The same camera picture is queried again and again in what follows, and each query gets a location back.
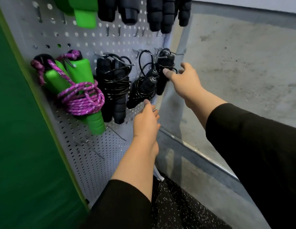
white wall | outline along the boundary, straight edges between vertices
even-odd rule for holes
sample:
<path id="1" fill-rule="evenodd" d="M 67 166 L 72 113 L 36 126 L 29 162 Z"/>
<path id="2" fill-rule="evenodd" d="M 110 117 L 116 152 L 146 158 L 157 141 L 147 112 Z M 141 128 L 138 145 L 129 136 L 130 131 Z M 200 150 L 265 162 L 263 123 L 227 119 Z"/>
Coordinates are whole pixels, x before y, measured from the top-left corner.
<path id="1" fill-rule="evenodd" d="M 195 0 L 296 13 L 296 0 Z"/>

black sleeve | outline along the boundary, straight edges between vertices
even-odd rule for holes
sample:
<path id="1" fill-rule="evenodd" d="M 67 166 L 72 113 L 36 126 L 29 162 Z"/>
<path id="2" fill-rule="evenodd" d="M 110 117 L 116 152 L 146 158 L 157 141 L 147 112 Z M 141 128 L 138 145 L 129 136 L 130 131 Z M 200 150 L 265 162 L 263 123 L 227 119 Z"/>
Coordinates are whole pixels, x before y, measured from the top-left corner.
<path id="1" fill-rule="evenodd" d="M 206 137 L 270 227 L 296 227 L 296 128 L 222 104 L 208 117 Z"/>
<path id="2" fill-rule="evenodd" d="M 151 209 L 151 202 L 137 188 L 110 180 L 80 228 L 151 229 Z"/>

black speckled floor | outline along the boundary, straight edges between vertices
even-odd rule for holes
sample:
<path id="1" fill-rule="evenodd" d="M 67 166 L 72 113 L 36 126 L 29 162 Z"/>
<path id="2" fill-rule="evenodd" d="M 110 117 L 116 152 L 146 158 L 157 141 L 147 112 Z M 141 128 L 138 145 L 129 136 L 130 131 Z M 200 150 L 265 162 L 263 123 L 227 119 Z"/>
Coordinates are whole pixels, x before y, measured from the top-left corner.
<path id="1" fill-rule="evenodd" d="M 153 229 L 221 228 L 231 229 L 224 221 L 182 190 L 164 173 L 163 182 L 153 179 Z"/>

forearm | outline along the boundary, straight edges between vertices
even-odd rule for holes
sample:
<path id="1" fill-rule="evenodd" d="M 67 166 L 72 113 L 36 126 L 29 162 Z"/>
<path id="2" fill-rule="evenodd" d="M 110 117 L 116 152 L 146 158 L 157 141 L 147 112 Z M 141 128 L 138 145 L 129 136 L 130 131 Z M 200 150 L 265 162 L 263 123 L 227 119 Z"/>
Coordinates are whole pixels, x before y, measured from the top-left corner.
<path id="1" fill-rule="evenodd" d="M 150 201 L 156 157 L 151 150 L 150 144 L 145 139 L 134 138 L 111 178 L 133 185 Z"/>
<path id="2" fill-rule="evenodd" d="M 202 87 L 196 92 L 192 92 L 185 99 L 185 102 L 197 116 L 204 129 L 206 127 L 208 116 L 211 112 L 219 105 L 226 103 L 226 101 L 208 92 Z"/>

person's right hand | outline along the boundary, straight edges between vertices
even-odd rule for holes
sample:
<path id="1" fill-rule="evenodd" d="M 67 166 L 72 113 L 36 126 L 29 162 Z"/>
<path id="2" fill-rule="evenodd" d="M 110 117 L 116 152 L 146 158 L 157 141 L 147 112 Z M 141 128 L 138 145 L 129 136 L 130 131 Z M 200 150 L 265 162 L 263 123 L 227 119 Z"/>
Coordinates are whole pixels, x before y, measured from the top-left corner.
<path id="1" fill-rule="evenodd" d="M 186 106 L 190 108 L 190 99 L 203 88 L 196 70 L 189 63 L 182 62 L 181 67 L 184 69 L 179 70 L 180 75 L 166 68 L 163 69 L 163 73 L 172 81 L 175 91 L 185 100 Z"/>

